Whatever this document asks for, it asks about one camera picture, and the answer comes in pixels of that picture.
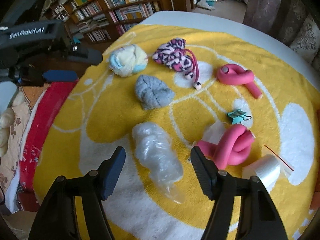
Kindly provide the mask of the gloved left hand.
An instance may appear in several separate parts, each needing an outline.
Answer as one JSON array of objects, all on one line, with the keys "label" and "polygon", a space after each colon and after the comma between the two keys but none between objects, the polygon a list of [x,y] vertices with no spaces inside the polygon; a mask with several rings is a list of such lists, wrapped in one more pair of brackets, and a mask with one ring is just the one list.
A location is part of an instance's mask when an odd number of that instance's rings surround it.
[{"label": "gloved left hand", "polygon": [[10,134],[10,126],[15,121],[15,112],[12,107],[16,107],[20,104],[25,102],[25,96],[23,92],[20,90],[16,96],[14,96],[12,106],[8,107],[2,114],[1,114],[1,157],[3,157],[8,150],[8,140]]}]

